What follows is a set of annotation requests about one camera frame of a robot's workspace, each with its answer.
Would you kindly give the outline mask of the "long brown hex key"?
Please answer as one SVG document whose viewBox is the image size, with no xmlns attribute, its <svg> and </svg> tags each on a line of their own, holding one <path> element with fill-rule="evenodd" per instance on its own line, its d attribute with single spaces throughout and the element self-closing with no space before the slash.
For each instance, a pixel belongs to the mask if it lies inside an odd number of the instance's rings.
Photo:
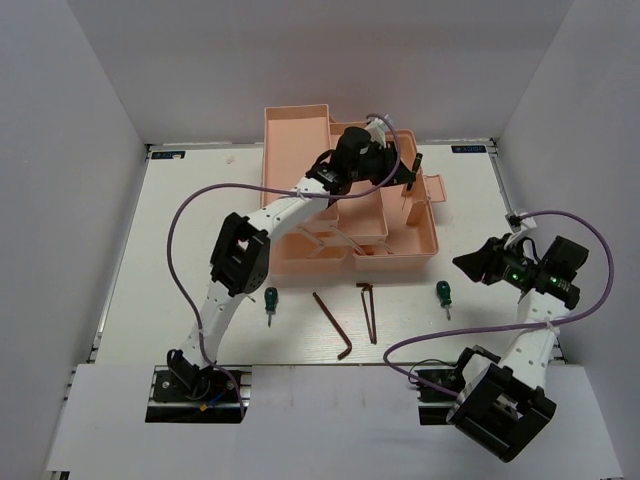
<svg viewBox="0 0 640 480">
<path fill-rule="evenodd" d="M 352 341 L 349 338 L 349 336 L 346 334 L 346 332 L 344 331 L 342 326 L 338 323 L 337 319 L 334 317 L 334 315 L 328 309 L 328 307 L 325 304 L 325 302 L 321 299 L 320 295 L 317 292 L 313 292 L 312 296 L 313 296 L 316 304 L 319 306 L 319 308 L 321 309 L 323 314 L 329 320 L 330 324 L 332 325 L 334 330 L 337 332 L 337 334 L 339 335 L 339 337 L 342 339 L 342 341 L 345 344 L 344 350 L 337 355 L 337 360 L 338 361 L 342 361 L 346 357 L 348 357 L 350 355 L 350 353 L 352 352 L 352 348 L 353 348 Z"/>
</svg>

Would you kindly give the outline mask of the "green stubby screwdriver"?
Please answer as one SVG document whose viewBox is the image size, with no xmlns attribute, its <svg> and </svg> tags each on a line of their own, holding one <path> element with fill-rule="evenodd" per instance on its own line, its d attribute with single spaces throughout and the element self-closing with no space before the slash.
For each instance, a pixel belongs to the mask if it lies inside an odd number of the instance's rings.
<svg viewBox="0 0 640 480">
<path fill-rule="evenodd" d="M 451 320 L 450 308 L 452 305 L 451 287 L 446 280 L 440 280 L 436 283 L 436 295 L 440 306 L 444 309 L 448 321 Z"/>
<path fill-rule="evenodd" d="M 267 287 L 264 291 L 265 312 L 267 315 L 268 327 L 272 325 L 273 316 L 276 314 L 279 294 L 276 287 Z"/>
</svg>

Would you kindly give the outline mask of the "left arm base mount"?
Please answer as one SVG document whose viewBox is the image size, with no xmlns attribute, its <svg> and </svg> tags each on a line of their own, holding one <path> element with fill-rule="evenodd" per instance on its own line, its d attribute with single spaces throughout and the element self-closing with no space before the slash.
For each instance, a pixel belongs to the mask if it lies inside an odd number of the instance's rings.
<svg viewBox="0 0 640 480">
<path fill-rule="evenodd" d="M 145 422 L 148 424 L 240 424 L 240 402 L 231 380 L 211 371 L 188 392 L 166 366 L 154 369 Z"/>
</svg>

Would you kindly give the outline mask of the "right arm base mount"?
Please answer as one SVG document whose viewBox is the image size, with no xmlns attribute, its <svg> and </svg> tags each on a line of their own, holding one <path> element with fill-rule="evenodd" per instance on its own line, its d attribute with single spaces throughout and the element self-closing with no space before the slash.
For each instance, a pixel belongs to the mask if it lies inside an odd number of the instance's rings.
<svg viewBox="0 0 640 480">
<path fill-rule="evenodd" d="M 475 385 L 455 362 L 427 359 L 411 367 L 408 381 L 417 391 L 421 426 L 445 426 L 455 399 Z"/>
</svg>

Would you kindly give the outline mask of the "pink plastic toolbox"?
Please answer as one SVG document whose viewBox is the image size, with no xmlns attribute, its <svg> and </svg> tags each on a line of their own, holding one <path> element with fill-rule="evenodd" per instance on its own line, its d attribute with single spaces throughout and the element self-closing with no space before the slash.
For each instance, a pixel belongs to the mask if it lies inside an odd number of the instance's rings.
<svg viewBox="0 0 640 480">
<path fill-rule="evenodd" d="M 348 126 L 323 104 L 266 108 L 262 183 L 269 190 L 261 203 L 274 201 L 278 189 L 292 188 Z M 353 199 L 338 201 L 279 240 L 270 253 L 271 273 L 423 268 L 439 251 L 432 206 L 446 199 L 442 178 L 419 173 L 411 187 L 360 197 L 370 186 L 355 184 Z"/>
</svg>

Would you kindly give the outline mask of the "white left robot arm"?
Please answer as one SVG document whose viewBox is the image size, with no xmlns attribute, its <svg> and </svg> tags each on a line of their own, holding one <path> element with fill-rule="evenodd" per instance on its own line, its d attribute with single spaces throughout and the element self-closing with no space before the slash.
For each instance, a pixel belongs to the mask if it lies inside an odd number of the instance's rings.
<svg viewBox="0 0 640 480">
<path fill-rule="evenodd" d="M 401 160 L 397 133 L 387 117 L 370 114 L 365 127 L 348 127 L 333 149 L 322 153 L 299 182 L 276 190 L 276 199 L 245 216 L 230 213 L 220 228 L 210 257 L 210 283 L 203 305 L 189 299 L 195 325 L 186 341 L 167 354 L 169 371 L 188 398 L 199 399 L 211 387 L 211 374 L 222 338 L 242 301 L 268 276 L 270 252 L 283 236 L 341 200 L 367 181 L 366 195 L 415 181 Z"/>
</svg>

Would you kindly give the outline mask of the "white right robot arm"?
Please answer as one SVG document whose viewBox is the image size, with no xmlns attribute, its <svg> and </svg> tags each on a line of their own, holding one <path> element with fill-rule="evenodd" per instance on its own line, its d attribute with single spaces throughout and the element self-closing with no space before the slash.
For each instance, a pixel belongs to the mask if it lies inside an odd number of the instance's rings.
<svg viewBox="0 0 640 480">
<path fill-rule="evenodd" d="M 517 324 L 522 327 L 502 356 L 466 349 L 451 374 L 458 394 L 446 420 L 501 461 L 514 460 L 551 421 L 556 405 L 545 393 L 546 369 L 558 331 L 552 322 L 573 310 L 580 290 L 573 280 L 587 248 L 558 236 L 540 260 L 526 257 L 521 243 L 492 237 L 476 252 L 454 258 L 470 280 L 517 288 Z M 469 363 L 475 354 L 482 368 Z"/>
</svg>

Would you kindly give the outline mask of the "black green slim screwdriver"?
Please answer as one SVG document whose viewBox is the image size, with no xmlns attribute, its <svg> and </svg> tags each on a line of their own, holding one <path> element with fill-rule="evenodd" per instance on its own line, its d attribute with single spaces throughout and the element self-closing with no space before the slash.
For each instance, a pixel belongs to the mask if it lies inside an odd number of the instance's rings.
<svg viewBox="0 0 640 480">
<path fill-rule="evenodd" d="M 413 186 L 417 180 L 418 171 L 420 170 L 422 159 L 423 155 L 421 153 L 417 153 L 414 157 L 414 161 L 411 167 L 412 179 L 404 186 L 404 189 L 402 191 L 402 207 L 405 207 L 407 199 L 412 195 Z"/>
</svg>

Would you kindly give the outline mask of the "thick brown hex key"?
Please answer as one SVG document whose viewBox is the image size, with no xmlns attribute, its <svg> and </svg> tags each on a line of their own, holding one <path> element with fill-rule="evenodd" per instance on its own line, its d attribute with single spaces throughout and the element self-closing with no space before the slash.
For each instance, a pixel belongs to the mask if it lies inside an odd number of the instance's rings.
<svg viewBox="0 0 640 480">
<path fill-rule="evenodd" d="M 359 282 L 356 284 L 356 287 L 360 289 L 361 303 L 363 306 L 369 341 L 371 344 L 376 345 L 377 329 L 373 285 L 370 283 Z"/>
</svg>

